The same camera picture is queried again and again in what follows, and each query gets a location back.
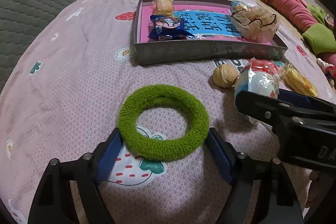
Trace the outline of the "yellow cracker packet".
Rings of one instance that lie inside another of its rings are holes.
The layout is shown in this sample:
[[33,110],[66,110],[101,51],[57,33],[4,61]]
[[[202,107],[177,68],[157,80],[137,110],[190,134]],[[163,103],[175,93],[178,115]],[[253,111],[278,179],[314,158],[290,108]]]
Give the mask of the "yellow cracker packet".
[[317,88],[299,73],[291,63],[284,65],[283,69],[281,69],[280,77],[294,92],[305,96],[318,97]]

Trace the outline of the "white red surprise egg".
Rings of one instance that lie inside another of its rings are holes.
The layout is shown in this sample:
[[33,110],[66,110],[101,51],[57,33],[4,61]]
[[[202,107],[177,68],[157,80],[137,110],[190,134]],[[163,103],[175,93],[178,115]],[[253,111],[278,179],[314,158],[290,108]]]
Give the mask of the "white red surprise egg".
[[237,95],[242,92],[253,92],[270,98],[278,98],[278,70],[273,61],[250,59],[239,73],[235,88],[235,104]]

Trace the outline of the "walnut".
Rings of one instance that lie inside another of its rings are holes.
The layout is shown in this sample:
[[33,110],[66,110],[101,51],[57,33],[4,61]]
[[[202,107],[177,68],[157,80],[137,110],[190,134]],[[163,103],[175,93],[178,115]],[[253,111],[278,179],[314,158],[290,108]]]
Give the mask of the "walnut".
[[214,69],[212,79],[216,86],[230,88],[234,86],[238,76],[239,73],[234,66],[222,64]]

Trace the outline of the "green fuzzy hair scrunchie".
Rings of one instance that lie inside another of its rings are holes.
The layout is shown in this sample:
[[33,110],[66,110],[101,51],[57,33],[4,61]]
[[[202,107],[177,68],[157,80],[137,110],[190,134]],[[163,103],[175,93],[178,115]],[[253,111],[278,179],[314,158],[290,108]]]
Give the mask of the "green fuzzy hair scrunchie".
[[175,161],[205,141],[210,120],[197,97],[171,85],[149,85],[128,96],[118,127],[126,146],[147,159]]

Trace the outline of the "green garment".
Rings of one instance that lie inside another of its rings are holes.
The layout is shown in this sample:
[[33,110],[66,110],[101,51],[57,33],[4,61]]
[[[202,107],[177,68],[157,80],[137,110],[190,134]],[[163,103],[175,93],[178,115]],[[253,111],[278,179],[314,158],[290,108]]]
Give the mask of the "green garment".
[[303,38],[316,56],[326,52],[335,53],[335,37],[326,25],[327,13],[322,8],[310,4],[307,5],[307,9],[316,23],[302,34]]

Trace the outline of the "pink quilt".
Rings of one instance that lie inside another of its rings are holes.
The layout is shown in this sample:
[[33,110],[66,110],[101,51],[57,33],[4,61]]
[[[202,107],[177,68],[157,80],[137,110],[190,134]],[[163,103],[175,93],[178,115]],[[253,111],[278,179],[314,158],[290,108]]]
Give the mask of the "pink quilt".
[[[295,28],[297,28],[299,32],[301,32],[302,34],[312,24],[316,23],[315,19],[311,16],[310,12],[307,9],[308,4],[305,2],[305,0],[261,0],[261,1],[271,6],[282,16],[286,17],[291,22],[291,24]],[[335,65],[335,53],[329,53],[329,52],[321,53],[317,55],[317,57],[319,57],[323,61],[326,61],[327,63]]]

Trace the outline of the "blue foil surprise egg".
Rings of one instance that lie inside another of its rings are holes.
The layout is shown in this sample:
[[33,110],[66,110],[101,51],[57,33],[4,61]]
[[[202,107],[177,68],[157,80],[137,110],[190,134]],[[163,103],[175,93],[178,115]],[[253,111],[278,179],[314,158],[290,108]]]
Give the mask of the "blue foil surprise egg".
[[249,7],[244,2],[240,2],[240,1],[233,1],[231,2],[231,5],[230,5],[230,11],[231,11],[232,16],[234,16],[238,12],[247,11],[248,9]]

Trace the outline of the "pink blue children's book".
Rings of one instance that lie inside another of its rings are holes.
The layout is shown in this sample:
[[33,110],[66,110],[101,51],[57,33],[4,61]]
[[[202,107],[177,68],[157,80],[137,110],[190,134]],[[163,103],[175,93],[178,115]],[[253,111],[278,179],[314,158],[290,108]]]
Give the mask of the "pink blue children's book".
[[175,5],[174,16],[185,20],[185,30],[195,40],[228,40],[234,42],[259,42],[266,45],[275,43],[276,36],[260,35],[258,40],[243,37],[231,22],[228,5]]

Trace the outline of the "pink strawberry print bedsheet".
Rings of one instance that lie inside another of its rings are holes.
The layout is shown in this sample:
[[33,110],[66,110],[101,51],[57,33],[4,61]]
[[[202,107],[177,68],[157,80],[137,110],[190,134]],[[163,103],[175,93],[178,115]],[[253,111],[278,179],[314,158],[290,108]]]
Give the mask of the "pink strawberry print bedsheet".
[[[1,92],[1,200],[15,223],[26,223],[37,186],[53,158],[76,160],[114,129],[125,98],[153,84],[185,89],[205,106],[210,125],[239,151],[269,160],[278,140],[250,124],[234,92],[211,80],[212,60],[141,67],[133,44],[139,0],[77,0],[38,35]],[[257,0],[242,1],[251,6]],[[125,153],[130,186],[104,182],[100,191],[117,223],[214,223],[230,187],[206,147],[168,162],[161,174],[140,174]]]

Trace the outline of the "blue oreo snack packet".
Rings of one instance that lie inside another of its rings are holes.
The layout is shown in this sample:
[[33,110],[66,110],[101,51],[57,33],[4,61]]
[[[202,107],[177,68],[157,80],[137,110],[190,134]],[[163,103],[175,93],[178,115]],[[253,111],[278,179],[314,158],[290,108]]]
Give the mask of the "blue oreo snack packet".
[[175,40],[194,38],[195,36],[185,28],[185,20],[175,16],[151,15],[153,28],[148,38],[159,40]]

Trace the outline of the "grey shallow cardboard box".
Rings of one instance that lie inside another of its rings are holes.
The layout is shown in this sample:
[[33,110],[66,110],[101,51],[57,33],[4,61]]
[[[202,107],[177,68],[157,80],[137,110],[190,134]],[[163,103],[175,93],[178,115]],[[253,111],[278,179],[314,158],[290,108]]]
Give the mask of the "grey shallow cardboard box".
[[[159,40],[148,38],[153,28],[150,16],[154,12],[154,0],[139,0],[134,20],[133,45],[139,65],[176,63],[209,59],[257,59],[281,60],[288,47],[275,35],[275,43],[266,45],[228,40],[195,40],[193,38]],[[175,5],[230,6],[229,0],[173,0]]]

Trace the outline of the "orange cracker packet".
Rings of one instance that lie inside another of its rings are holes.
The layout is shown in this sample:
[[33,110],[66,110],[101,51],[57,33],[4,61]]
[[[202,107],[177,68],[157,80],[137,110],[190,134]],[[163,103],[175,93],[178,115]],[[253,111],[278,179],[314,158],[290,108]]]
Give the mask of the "orange cracker packet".
[[173,0],[154,0],[154,15],[173,16]]

